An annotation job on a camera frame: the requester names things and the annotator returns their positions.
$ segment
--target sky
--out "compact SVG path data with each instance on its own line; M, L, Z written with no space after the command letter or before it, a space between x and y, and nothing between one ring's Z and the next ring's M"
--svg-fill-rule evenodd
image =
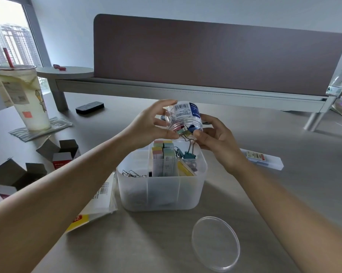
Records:
M8 0L0 0L0 24L6 23L28 27L21 4Z

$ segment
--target black eraser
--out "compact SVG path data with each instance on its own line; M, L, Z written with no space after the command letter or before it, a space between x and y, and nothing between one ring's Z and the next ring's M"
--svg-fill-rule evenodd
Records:
M78 114L89 114L91 112L94 112L96 110L99 110L101 108L104 108L104 103L101 103L99 101L95 101L92 103L84 104L82 106L76 107L76 113Z

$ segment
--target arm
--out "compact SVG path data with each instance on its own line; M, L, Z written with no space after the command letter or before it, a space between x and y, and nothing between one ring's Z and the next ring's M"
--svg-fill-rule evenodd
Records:
M262 218L304 273L342 273L342 230L261 173L240 151L232 132L217 118L194 132L204 149L214 152L235 176Z
M157 101L124 131L0 202L0 272L31 272L64 234L111 172L131 151L179 136L154 124Z

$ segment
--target window frame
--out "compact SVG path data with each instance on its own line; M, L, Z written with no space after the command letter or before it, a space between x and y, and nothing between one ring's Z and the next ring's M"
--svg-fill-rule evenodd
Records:
M45 41L43 40L42 32L40 29L40 24L38 23L38 19L35 13L35 9L33 8L31 0L9 0L22 5L24 14L27 18L29 29L32 32L33 39L35 41L38 54L42 61L43 67L50 67L51 61L48 56L48 52L46 49Z

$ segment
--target storage bin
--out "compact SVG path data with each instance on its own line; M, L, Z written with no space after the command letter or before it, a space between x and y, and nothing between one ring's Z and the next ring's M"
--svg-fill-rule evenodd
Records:
M189 142L174 142L183 152ZM148 175L152 168L150 149L131 152L117 167L119 192L122 204L129 211L188 210L198 203L206 178L207 164L200 147L195 144L196 159L183 159L196 163L196 176L192 177L127 177L122 170L133 170Z

